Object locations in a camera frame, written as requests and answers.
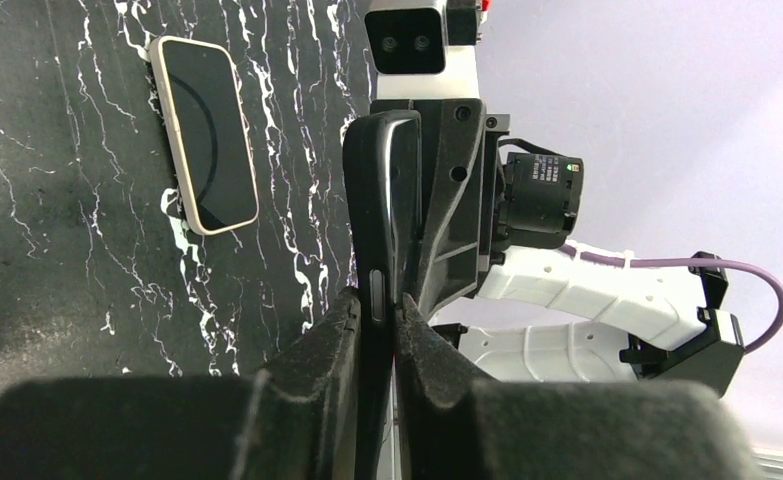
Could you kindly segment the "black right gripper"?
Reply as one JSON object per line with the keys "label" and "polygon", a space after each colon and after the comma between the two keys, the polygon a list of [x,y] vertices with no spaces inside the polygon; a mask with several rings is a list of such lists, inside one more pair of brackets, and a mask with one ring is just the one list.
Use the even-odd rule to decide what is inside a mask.
{"label": "black right gripper", "polygon": [[404,290],[425,318],[476,295],[492,253],[496,140],[477,98],[375,100],[370,112],[408,111],[420,120],[422,223],[413,284]]}

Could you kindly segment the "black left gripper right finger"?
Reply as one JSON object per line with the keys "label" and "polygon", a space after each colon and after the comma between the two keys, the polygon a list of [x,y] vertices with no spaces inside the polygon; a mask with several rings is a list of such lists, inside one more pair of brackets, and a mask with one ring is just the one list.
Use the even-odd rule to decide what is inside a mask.
{"label": "black left gripper right finger", "polygon": [[758,479],[748,442],[696,383],[494,379],[404,296],[396,312],[405,479]]}

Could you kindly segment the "black phone with light edge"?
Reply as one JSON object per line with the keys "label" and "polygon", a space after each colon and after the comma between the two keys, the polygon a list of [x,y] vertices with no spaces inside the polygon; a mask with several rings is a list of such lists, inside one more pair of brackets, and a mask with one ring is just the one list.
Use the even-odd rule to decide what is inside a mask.
{"label": "black phone with light edge", "polygon": [[377,118],[376,138],[369,146],[370,192],[375,195],[368,218],[374,222],[369,253],[370,311],[374,321],[390,310],[411,282],[420,221],[419,119],[385,112]]}

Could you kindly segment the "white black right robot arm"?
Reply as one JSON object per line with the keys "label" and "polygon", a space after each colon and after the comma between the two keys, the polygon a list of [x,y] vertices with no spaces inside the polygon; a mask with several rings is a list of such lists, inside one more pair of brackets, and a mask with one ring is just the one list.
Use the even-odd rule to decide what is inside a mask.
{"label": "white black right robot arm", "polygon": [[418,230],[403,290],[431,318],[453,301],[518,300],[573,316],[564,326],[444,336],[510,381],[698,382],[728,390],[747,351],[722,303],[722,260],[634,259],[572,242],[584,164],[509,134],[476,99],[376,100],[402,153],[391,200]]}

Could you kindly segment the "black phone case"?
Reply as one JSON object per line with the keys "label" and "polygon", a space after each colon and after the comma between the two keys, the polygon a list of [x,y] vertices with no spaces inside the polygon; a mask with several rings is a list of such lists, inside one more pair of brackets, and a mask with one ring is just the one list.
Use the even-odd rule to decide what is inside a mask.
{"label": "black phone case", "polygon": [[395,236],[395,194],[406,194],[420,159],[420,116],[389,110],[348,127],[342,166],[361,305],[354,476],[374,479],[382,448],[394,357],[400,260],[408,240]]}

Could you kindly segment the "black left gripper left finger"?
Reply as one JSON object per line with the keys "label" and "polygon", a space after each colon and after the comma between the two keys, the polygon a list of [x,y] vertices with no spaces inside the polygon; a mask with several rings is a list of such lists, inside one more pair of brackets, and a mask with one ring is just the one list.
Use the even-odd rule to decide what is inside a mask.
{"label": "black left gripper left finger", "polygon": [[0,479],[351,479],[360,303],[245,377],[32,380],[0,396]]}

